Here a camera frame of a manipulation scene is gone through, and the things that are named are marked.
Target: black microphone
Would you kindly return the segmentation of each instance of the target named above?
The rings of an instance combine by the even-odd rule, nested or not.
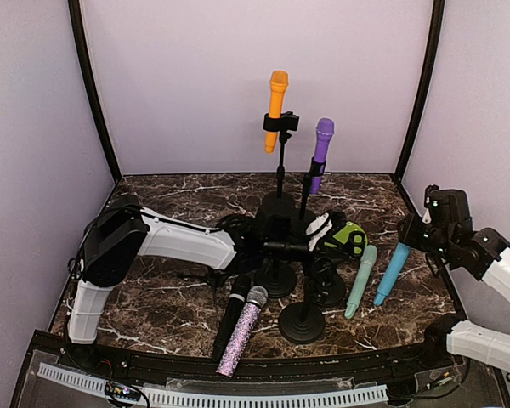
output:
[[[238,275],[230,290],[229,304],[219,325],[218,334],[213,341],[212,360],[220,361],[235,329],[236,322],[244,308],[246,296],[252,287],[252,280],[247,275]]]

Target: orange microphone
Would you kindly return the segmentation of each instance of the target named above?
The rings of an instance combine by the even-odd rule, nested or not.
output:
[[[283,98],[286,96],[287,85],[289,85],[289,75],[285,71],[274,71],[270,78],[270,107],[269,117],[279,119],[281,117],[281,107]],[[277,132],[266,133],[266,144],[264,148],[267,153],[274,153],[275,143],[278,139]]]

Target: black stand base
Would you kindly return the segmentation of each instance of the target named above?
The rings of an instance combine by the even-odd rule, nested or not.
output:
[[[331,281],[322,286],[321,289],[326,293],[326,296],[322,297],[322,301],[316,297],[314,303],[324,308],[331,308],[340,304],[346,296],[346,284],[336,273],[331,275]]]
[[[261,207],[257,210],[255,224],[259,234],[268,240],[286,241],[295,218],[295,199],[292,195],[268,193],[263,197]]]
[[[292,303],[280,313],[279,328],[283,337],[295,344],[310,344],[325,329],[325,316],[315,306],[309,306],[306,319],[301,320],[304,303]]]
[[[286,263],[278,263],[277,269],[271,261],[255,274],[255,285],[262,286],[269,293],[269,298],[279,299],[289,296],[297,287],[297,273]]]

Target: microphone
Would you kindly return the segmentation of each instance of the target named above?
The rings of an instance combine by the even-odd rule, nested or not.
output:
[[[325,171],[326,153],[329,150],[332,135],[334,134],[334,122],[331,119],[320,119],[315,129],[317,143],[315,144],[314,162],[322,164],[321,175]],[[310,194],[317,194],[320,190],[321,176],[313,177],[312,186],[309,189]]]
[[[289,75],[285,71],[274,71],[270,78],[270,107],[269,117],[280,119],[283,98],[286,95],[287,85],[289,85]],[[266,144],[264,148],[267,153],[274,153],[275,143],[278,139],[277,132],[266,133]]]
[[[261,309],[268,300],[269,293],[262,286],[254,286],[249,291],[246,305],[241,311],[238,323],[236,323],[235,330],[230,337],[229,344],[227,344],[223,358],[215,372],[229,378],[235,373],[238,362],[246,349],[247,342],[249,342],[253,327],[257,323]]]
[[[377,293],[374,297],[374,304],[382,306],[383,301],[389,295],[397,279],[399,279],[400,271],[404,268],[408,257],[410,256],[411,248],[402,242],[397,244],[394,250],[391,262],[383,274],[382,281],[377,287]]]
[[[346,302],[346,319],[354,317],[355,311],[360,305],[360,300],[363,298],[365,292],[366,282],[371,275],[372,267],[376,263],[377,248],[373,245],[368,245],[365,248],[362,258],[360,259],[359,272],[355,277],[354,287],[349,293],[348,301]]]
[[[224,312],[223,319],[219,325],[218,334],[213,341],[212,360],[219,361],[223,356],[224,349],[227,347],[230,335],[235,329],[236,322],[240,317],[246,296],[249,288],[252,285],[252,280],[247,275],[238,275],[235,282],[232,284],[230,290],[229,304]]]

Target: mint green tube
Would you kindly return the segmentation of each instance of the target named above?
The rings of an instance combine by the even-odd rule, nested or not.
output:
[[[373,245],[367,246],[360,259],[359,272],[357,272],[354,287],[351,289],[348,302],[346,303],[346,319],[354,317],[355,311],[359,307],[360,300],[363,298],[363,293],[365,292],[366,283],[371,275],[372,267],[376,263],[376,258],[377,248]]]

